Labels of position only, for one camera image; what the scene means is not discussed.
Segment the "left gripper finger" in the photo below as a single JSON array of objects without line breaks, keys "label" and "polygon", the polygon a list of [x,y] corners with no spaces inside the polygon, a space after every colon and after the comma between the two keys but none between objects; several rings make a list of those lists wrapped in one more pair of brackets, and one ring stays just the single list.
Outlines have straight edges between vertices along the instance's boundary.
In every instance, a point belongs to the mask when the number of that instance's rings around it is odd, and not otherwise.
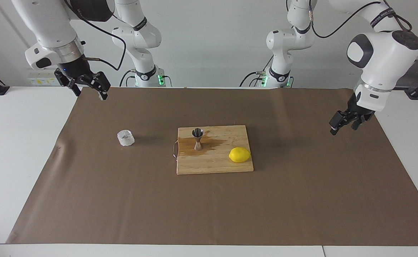
[{"label": "left gripper finger", "polygon": [[361,124],[368,120],[368,115],[357,115],[351,124],[351,128],[356,131]]},{"label": "left gripper finger", "polygon": [[336,112],[330,119],[330,133],[335,136],[339,130],[352,122],[351,112]]}]

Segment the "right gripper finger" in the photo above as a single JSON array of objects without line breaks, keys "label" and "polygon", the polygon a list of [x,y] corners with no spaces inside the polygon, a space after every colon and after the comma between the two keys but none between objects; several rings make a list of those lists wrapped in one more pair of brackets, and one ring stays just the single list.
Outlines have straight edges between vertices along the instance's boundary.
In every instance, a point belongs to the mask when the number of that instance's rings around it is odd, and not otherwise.
[{"label": "right gripper finger", "polygon": [[88,86],[98,92],[99,98],[104,101],[108,98],[108,90],[111,87],[110,82],[103,72],[92,74]]},{"label": "right gripper finger", "polygon": [[76,85],[76,79],[67,78],[67,76],[65,76],[60,69],[55,70],[55,77],[62,87],[67,87],[75,94],[75,96],[80,96],[81,91]]}]

